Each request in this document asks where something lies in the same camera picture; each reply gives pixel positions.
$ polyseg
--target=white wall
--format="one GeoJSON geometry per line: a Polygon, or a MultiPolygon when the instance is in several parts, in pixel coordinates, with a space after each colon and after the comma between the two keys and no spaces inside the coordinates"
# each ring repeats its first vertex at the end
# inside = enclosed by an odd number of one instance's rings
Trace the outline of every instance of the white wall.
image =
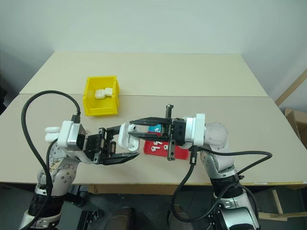
{"type": "Polygon", "coordinates": [[[306,0],[0,0],[1,81],[18,93],[54,50],[242,53],[276,99],[307,67],[306,12],[306,0]]]}

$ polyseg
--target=black cable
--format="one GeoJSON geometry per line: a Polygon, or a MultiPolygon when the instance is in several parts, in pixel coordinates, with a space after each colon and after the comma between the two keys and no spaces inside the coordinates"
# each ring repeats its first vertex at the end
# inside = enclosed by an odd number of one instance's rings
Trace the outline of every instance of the black cable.
{"type": "Polygon", "coordinates": [[[47,154],[46,154],[46,166],[47,168],[50,168],[49,166],[49,157],[50,157],[50,152],[51,152],[51,149],[52,149],[52,146],[58,141],[58,139],[56,138],[54,141],[52,141],[48,147],[48,150],[47,150],[47,154]]]}
{"type": "Polygon", "coordinates": [[[247,169],[250,169],[251,167],[254,167],[257,164],[260,164],[261,162],[264,162],[268,159],[270,159],[272,157],[272,154],[270,152],[265,152],[265,151],[243,151],[243,152],[228,152],[228,153],[222,153],[222,152],[214,152],[210,149],[205,149],[202,147],[199,147],[198,150],[203,150],[215,155],[219,155],[219,156],[240,156],[240,155],[266,155],[266,157],[261,158],[258,161],[255,161],[254,163],[246,166],[245,168],[241,169],[237,174],[240,175],[243,172],[245,172],[247,169]]]}
{"type": "Polygon", "coordinates": [[[251,199],[252,199],[252,201],[253,201],[253,203],[254,203],[254,212],[255,212],[255,216],[256,216],[256,218],[257,218],[257,220],[258,220],[258,219],[259,219],[258,203],[257,203],[257,201],[256,201],[256,199],[255,199],[253,193],[252,193],[248,188],[246,188],[244,185],[239,184],[239,187],[240,187],[240,188],[243,188],[243,189],[246,191],[246,193],[251,197],[251,199]]]}
{"type": "Polygon", "coordinates": [[[218,195],[218,197],[216,198],[216,201],[214,202],[214,204],[211,206],[211,208],[203,215],[199,216],[199,217],[196,217],[196,218],[183,218],[181,217],[175,210],[175,200],[176,200],[176,197],[179,193],[179,191],[181,190],[182,186],[187,182],[187,180],[189,179],[189,177],[191,176],[193,170],[194,170],[194,164],[191,164],[190,165],[190,169],[187,173],[187,175],[184,177],[184,179],[181,181],[181,183],[179,184],[179,186],[177,187],[177,189],[175,190],[173,196],[172,196],[172,199],[171,199],[171,208],[172,208],[172,212],[174,214],[174,216],[179,219],[180,221],[182,222],[188,222],[188,223],[191,223],[191,222],[196,222],[196,221],[199,221],[203,218],[205,218],[206,216],[208,216],[213,210],[214,208],[218,205],[220,199],[223,197],[223,195],[227,192],[227,190],[233,186],[235,186],[236,184],[238,184],[238,182],[234,182],[234,183],[231,183],[229,184],[228,186],[226,186],[221,192],[220,194],[218,195]]]}
{"type": "Polygon", "coordinates": [[[26,113],[27,113],[28,107],[31,104],[31,102],[34,101],[37,97],[44,95],[44,94],[49,94],[49,93],[59,94],[59,95],[62,95],[64,97],[67,97],[68,99],[70,99],[75,104],[75,106],[77,108],[77,114],[72,116],[72,120],[74,120],[75,122],[78,122],[78,121],[80,122],[80,114],[81,114],[80,106],[78,105],[78,103],[76,102],[75,99],[73,99],[68,94],[60,92],[60,91],[47,90],[47,91],[39,92],[39,93],[33,95],[31,98],[29,98],[29,100],[24,104],[24,107],[23,107],[23,110],[22,110],[22,113],[21,113],[21,126],[22,126],[22,129],[23,129],[23,132],[24,132],[24,137],[25,137],[26,141],[28,142],[30,149],[32,150],[33,154],[35,155],[35,157],[37,158],[37,160],[39,161],[39,163],[41,164],[41,166],[42,166],[42,168],[45,172],[47,196],[46,196],[46,199],[45,199],[41,209],[37,212],[36,216],[26,226],[24,226],[21,230],[30,229],[31,226],[39,219],[40,215],[42,214],[42,212],[46,208],[47,202],[48,202],[49,198],[51,197],[51,193],[52,193],[52,179],[51,179],[51,175],[50,175],[50,172],[49,172],[49,168],[47,167],[44,160],[42,159],[42,157],[38,153],[37,149],[35,148],[32,140],[30,138],[28,128],[27,128],[27,125],[26,125],[26,113]]]}

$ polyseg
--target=red tray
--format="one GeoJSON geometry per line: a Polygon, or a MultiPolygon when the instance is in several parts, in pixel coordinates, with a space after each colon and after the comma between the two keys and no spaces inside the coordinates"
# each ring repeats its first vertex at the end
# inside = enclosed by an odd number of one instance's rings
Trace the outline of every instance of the red tray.
{"type": "MultiPolygon", "coordinates": [[[[161,133],[158,132],[149,132],[149,133],[156,133],[158,136],[161,133]]],[[[162,145],[154,145],[153,141],[145,141],[143,151],[145,154],[167,157],[167,150],[164,149],[164,145],[168,145],[168,142],[162,142],[162,145]],[[152,151],[152,146],[158,146],[160,149],[156,149],[154,152],[152,151]]],[[[175,158],[186,160],[189,156],[189,151],[187,149],[181,149],[178,146],[175,146],[175,158]]]]}

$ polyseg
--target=black floor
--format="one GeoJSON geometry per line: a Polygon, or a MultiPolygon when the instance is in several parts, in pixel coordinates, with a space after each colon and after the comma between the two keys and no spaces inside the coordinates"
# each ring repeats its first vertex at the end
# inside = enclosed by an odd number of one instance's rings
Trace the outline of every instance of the black floor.
{"type": "MultiPolygon", "coordinates": [[[[304,211],[299,190],[278,187],[277,192],[284,212],[304,211]]],[[[182,192],[177,202],[187,211],[190,217],[203,214],[209,207],[212,192],[182,192]]],[[[270,190],[255,194],[262,212],[277,213],[270,190]]],[[[24,211],[32,198],[30,192],[11,188],[0,184],[0,230],[18,229],[24,211]]],[[[137,230],[166,230],[167,211],[171,196],[169,195],[89,195],[83,209],[104,210],[105,217],[90,224],[89,230],[103,230],[107,219],[121,207],[132,207],[137,213],[137,230]]],[[[62,209],[60,230],[75,230],[81,209],[65,203],[62,209]]],[[[287,222],[260,220],[263,230],[304,230],[305,218],[289,218],[287,222]]],[[[193,224],[195,230],[204,230],[208,226],[206,220],[193,224]]]]}

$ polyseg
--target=yellow bin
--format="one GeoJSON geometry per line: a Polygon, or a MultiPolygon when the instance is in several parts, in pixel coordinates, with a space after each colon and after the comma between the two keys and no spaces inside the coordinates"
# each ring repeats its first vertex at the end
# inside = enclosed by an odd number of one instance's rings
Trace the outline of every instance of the yellow bin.
{"type": "Polygon", "coordinates": [[[87,116],[111,115],[118,113],[119,85],[116,76],[88,77],[83,95],[84,112],[87,116]],[[112,88],[112,97],[96,99],[95,91],[112,88]]]}

